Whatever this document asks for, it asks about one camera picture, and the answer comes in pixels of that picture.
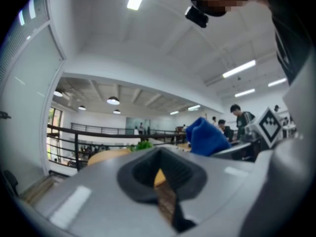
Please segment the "person's black shirt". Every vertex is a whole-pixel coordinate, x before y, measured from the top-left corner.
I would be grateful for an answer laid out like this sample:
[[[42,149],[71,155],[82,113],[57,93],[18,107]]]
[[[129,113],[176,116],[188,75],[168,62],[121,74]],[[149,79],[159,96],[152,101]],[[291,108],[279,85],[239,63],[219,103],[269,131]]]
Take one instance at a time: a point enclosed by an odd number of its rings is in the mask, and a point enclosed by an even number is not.
[[[307,0],[268,0],[275,27],[277,59],[292,84],[316,47],[309,30]]]

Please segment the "frosted glass door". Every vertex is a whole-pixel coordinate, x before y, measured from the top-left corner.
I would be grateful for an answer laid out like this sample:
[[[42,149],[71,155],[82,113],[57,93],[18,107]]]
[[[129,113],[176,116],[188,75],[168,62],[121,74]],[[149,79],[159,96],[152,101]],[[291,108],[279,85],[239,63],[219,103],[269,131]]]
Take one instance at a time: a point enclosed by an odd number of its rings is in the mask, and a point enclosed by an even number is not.
[[[0,96],[0,171],[17,179],[17,193],[48,174],[44,148],[48,113],[63,57],[50,26],[28,40]]]

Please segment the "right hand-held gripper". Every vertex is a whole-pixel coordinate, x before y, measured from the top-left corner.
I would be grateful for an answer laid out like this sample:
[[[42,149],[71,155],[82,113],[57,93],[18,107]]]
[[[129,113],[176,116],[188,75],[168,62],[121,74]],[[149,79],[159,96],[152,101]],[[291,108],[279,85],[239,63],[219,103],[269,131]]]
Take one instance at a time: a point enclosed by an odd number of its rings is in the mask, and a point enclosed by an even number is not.
[[[243,129],[241,136],[243,144],[234,145],[227,150],[214,154],[215,158],[243,159],[255,161],[260,152],[271,150],[282,131],[282,125],[274,112],[267,108],[256,116]]]

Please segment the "round yellow wooden table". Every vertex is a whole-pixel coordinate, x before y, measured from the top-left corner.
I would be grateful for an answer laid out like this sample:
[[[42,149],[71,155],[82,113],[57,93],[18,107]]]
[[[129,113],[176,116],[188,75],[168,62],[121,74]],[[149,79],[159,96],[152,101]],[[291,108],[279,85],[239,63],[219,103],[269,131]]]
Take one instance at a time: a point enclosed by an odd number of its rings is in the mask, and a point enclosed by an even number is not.
[[[173,135],[117,135],[47,125],[46,145],[49,161],[77,171],[87,166],[90,158],[97,153],[105,152],[106,156],[111,152],[128,153],[128,146],[137,145],[143,140],[150,141],[153,146],[174,146],[183,151],[190,150],[184,132]]]

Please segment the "blue cloth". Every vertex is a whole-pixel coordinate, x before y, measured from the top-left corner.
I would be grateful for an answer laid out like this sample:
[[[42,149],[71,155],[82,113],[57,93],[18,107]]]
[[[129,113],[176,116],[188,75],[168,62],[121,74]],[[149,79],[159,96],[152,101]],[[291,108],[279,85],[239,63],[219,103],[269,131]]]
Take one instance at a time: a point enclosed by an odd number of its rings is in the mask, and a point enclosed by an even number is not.
[[[205,157],[232,147],[225,135],[202,117],[186,128],[186,138],[191,152]]]

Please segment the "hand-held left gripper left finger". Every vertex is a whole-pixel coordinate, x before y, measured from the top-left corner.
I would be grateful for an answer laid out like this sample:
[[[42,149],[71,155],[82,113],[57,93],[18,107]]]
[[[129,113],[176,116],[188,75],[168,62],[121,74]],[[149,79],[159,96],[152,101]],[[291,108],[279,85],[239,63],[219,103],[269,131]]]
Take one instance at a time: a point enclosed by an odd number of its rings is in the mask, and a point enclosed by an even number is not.
[[[131,200],[117,182],[119,169],[145,153],[85,167],[47,192],[35,210],[70,237],[174,237],[157,205]]]

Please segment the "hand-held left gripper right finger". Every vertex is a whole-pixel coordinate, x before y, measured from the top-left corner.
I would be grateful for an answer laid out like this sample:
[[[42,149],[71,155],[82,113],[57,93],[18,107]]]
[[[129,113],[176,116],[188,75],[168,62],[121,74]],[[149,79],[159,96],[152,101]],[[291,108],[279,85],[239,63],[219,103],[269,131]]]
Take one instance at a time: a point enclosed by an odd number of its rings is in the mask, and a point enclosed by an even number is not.
[[[196,227],[233,199],[243,220],[262,188],[267,167],[268,152],[251,163],[161,148],[160,168],[170,188],[160,197],[160,206],[172,212],[168,226],[160,227],[160,237],[176,237]]]

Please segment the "straight black balcony railing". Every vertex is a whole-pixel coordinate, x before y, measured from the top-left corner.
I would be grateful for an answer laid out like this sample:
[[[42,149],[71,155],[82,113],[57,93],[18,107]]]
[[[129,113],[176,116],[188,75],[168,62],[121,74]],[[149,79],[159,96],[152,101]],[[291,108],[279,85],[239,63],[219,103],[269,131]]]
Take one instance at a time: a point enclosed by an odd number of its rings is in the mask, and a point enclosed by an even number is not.
[[[134,135],[134,128],[118,128],[118,127],[102,127],[93,125],[84,125],[79,123],[71,123],[71,129],[83,132],[99,133],[99,134],[117,134],[117,135]],[[180,134],[178,131],[157,130],[147,128],[144,129],[143,135],[173,135]]]

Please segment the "green potted plant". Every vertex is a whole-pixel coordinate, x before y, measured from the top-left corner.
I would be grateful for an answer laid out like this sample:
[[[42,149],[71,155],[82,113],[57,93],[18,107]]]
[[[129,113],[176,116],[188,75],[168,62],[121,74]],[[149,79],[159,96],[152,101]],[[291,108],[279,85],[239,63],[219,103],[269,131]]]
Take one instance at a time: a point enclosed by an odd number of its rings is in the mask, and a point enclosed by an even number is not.
[[[144,149],[152,148],[153,144],[148,140],[140,141],[137,145],[130,145],[128,146],[131,152],[136,152]]]

